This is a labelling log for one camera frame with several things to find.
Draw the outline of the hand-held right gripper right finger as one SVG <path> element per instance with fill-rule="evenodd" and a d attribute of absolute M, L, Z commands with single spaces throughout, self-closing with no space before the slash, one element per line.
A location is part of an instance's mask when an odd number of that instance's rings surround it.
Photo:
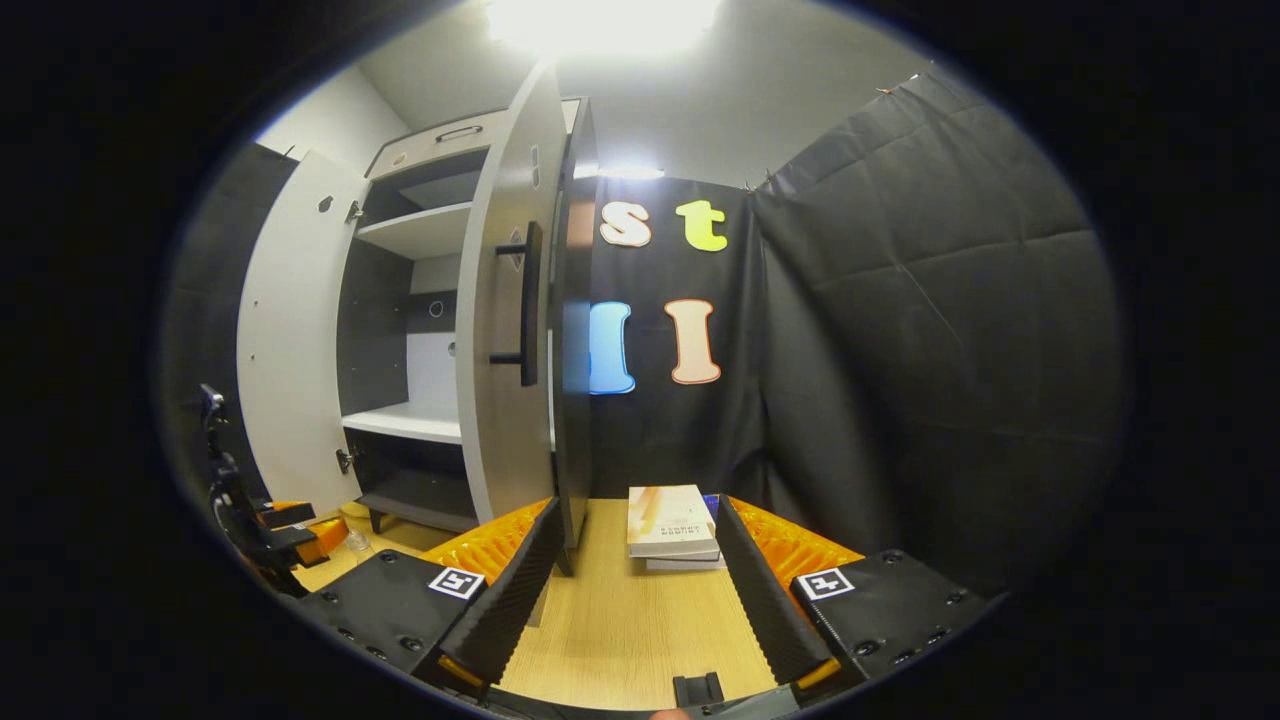
<path fill-rule="evenodd" d="M 902 550 L 861 553 L 727 495 L 716 534 L 763 657 L 800 705 L 918 665 L 989 611 Z"/>

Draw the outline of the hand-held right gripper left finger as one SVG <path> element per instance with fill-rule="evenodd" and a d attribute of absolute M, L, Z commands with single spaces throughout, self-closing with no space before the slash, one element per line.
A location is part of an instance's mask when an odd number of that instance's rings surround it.
<path fill-rule="evenodd" d="M 563 547 L 561 501 L 544 498 L 426 553 L 376 552 L 294 606 L 402 675 L 483 700 L 500 683 Z"/>

